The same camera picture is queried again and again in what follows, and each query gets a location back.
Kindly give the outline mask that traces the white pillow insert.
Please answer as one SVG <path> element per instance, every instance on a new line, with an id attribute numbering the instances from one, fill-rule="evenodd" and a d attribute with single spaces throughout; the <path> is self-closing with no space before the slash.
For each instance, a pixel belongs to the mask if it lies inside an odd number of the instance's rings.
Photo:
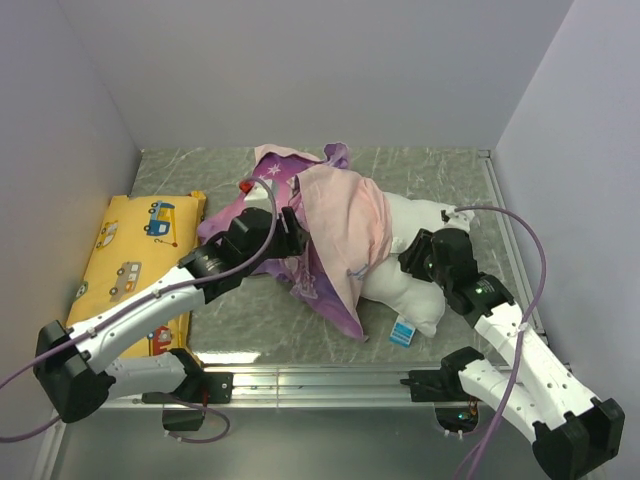
<path id="1" fill-rule="evenodd" d="M 430 200 L 410 200 L 387 192 L 392 243 L 388 257 L 365 276 L 361 296 L 382 303 L 410 322 L 422 335 L 433 338 L 445 312 L 445 297 L 434 283 L 412 278 L 400 270 L 398 256 L 420 229 L 443 228 L 441 211 L 453 207 Z"/>

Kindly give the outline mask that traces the pink pillowcase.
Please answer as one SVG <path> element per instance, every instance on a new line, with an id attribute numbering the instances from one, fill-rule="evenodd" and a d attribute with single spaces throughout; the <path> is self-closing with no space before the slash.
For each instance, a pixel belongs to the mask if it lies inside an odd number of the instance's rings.
<path id="1" fill-rule="evenodd" d="M 330 143 L 324 156 L 274 144 L 255 148 L 253 176 L 274 193 L 279 208 L 290 207 L 309 232 L 300 256 L 266 260 L 257 273 L 290 284 L 342 334 L 366 340 L 357 304 L 366 276 L 390 254 L 390 205 L 375 182 L 350 168 L 343 143 Z"/>

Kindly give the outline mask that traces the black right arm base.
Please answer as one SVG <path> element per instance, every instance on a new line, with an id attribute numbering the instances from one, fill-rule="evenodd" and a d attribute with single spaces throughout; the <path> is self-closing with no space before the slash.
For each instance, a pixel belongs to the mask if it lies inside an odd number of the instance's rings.
<path id="1" fill-rule="evenodd" d="M 434 407 L 435 425 L 444 436 L 460 440 L 486 430 L 490 419 L 482 421 L 479 400 L 461 390 L 452 375 L 439 370 L 410 370 L 399 383 L 409 389 L 412 403 Z"/>

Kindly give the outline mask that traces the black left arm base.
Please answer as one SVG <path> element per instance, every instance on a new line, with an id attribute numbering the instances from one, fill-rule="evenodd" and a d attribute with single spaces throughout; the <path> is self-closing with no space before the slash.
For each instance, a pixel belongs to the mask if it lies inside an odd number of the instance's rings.
<path id="1" fill-rule="evenodd" d="M 162 405 L 162 425 L 167 434 L 185 443 L 208 443 L 224 438 L 231 428 L 229 418 L 213 406 L 227 405 L 232 399 L 234 374 L 231 372 L 205 372 L 198 379 L 187 378 L 174 393 L 144 393 L 145 405 Z M 210 439 L 181 437 L 181 433 L 194 433 L 204 426 L 210 415 L 222 421 L 223 429 Z"/>

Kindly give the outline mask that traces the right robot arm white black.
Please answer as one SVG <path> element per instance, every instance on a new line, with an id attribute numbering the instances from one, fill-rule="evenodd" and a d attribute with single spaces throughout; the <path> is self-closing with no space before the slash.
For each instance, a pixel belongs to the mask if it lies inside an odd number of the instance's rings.
<path id="1" fill-rule="evenodd" d="M 601 400 L 523 323 L 523 311 L 495 276 L 479 271 L 469 235 L 459 229 L 421 229 L 399 256 L 403 272 L 438 285 L 446 303 L 511 366 L 514 386 L 472 347 L 457 350 L 437 371 L 412 370 L 403 384 L 415 402 L 474 397 L 532 445 L 551 479 L 580 479 L 619 451 L 625 415 Z"/>

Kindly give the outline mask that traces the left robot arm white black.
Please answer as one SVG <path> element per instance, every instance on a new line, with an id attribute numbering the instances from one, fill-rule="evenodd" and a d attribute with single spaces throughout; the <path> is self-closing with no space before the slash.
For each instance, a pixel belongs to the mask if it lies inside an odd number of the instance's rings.
<path id="1" fill-rule="evenodd" d="M 58 321 L 43 327 L 33 371 L 62 421 L 77 422 L 108 400 L 137 394 L 189 403 L 207 398 L 207 375 L 185 349 L 139 358 L 123 352 L 238 288 L 265 261 L 301 255 L 309 239 L 292 208 L 276 215 L 248 208 L 130 299 L 70 328 Z"/>

